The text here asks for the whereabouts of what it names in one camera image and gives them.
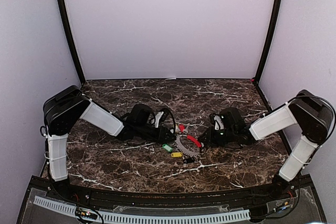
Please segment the red key tag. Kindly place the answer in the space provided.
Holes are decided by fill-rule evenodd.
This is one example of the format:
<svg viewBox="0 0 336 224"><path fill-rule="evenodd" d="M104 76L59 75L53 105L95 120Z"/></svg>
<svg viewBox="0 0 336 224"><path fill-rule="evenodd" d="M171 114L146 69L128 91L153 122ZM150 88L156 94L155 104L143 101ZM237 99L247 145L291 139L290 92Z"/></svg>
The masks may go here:
<svg viewBox="0 0 336 224"><path fill-rule="evenodd" d="M183 124L179 124L176 127L176 131L181 134L187 134L188 133L188 126L184 126Z"/></svg>

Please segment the black white key tag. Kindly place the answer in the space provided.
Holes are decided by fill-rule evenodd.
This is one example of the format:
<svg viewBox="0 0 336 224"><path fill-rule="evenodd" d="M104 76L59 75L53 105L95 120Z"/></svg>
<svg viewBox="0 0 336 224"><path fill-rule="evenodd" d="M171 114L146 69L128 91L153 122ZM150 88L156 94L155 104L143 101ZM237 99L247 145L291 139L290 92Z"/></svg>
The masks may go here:
<svg viewBox="0 0 336 224"><path fill-rule="evenodd" d="M187 164L194 163L196 161L195 158L189 157L189 158L184 158L183 159L183 166L186 167Z"/></svg>

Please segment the yellow key tag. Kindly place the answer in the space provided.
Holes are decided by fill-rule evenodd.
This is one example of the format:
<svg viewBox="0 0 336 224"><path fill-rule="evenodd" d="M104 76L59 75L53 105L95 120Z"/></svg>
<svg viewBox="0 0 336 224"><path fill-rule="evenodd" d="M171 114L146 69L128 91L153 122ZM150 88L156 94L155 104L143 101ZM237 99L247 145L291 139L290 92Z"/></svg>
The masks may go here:
<svg viewBox="0 0 336 224"><path fill-rule="evenodd" d="M171 153L171 157L176 158L176 157L182 157L183 153L182 152L173 152Z"/></svg>

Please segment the large keyring with red grip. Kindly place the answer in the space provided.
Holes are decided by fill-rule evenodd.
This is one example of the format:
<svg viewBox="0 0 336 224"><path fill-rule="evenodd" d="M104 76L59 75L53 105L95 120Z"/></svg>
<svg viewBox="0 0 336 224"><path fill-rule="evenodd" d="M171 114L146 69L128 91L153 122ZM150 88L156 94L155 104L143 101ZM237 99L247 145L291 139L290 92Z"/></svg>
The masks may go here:
<svg viewBox="0 0 336 224"><path fill-rule="evenodd" d="M176 148L184 155L198 158L202 154L202 146L198 147L196 143L187 138L187 135L178 135L175 139Z"/></svg>

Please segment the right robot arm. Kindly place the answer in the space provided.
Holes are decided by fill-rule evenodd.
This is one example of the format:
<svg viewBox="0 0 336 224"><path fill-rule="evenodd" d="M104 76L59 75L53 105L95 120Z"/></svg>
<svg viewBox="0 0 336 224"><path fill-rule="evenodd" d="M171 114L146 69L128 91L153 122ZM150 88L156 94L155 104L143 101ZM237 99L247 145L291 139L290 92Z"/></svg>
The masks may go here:
<svg viewBox="0 0 336 224"><path fill-rule="evenodd" d="M247 123L235 107L212 113L209 118L211 124L198 140L216 147L229 143L252 145L294 127L300 131L297 143L275 175L277 181L268 187L268 195L273 200L287 193L287 183L310 163L335 130L335 107L308 90L299 91L295 97L251 123Z"/></svg>

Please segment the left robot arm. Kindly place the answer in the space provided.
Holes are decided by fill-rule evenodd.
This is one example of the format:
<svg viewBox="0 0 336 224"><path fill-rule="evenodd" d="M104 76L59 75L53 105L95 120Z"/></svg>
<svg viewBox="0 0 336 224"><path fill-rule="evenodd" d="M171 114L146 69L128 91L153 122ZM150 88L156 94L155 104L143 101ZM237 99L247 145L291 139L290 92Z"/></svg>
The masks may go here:
<svg viewBox="0 0 336 224"><path fill-rule="evenodd" d="M146 104L135 104L131 111L118 116L84 94L76 85L49 98L43 105L46 159L54 193L63 201L74 197L68 179L69 137L80 127L97 129L121 141L142 138L158 144L176 139L176 121L169 108L154 111Z"/></svg>

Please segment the green key tag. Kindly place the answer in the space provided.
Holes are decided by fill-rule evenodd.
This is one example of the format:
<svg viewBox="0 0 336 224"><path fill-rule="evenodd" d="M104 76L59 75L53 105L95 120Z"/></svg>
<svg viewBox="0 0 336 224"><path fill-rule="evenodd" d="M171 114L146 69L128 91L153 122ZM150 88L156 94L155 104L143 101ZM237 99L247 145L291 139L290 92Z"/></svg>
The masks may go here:
<svg viewBox="0 0 336 224"><path fill-rule="evenodd" d="M168 152L171 152L171 151L172 151L172 148L171 148L169 145L167 145L167 144L163 144L162 147L163 147L166 151L168 151Z"/></svg>

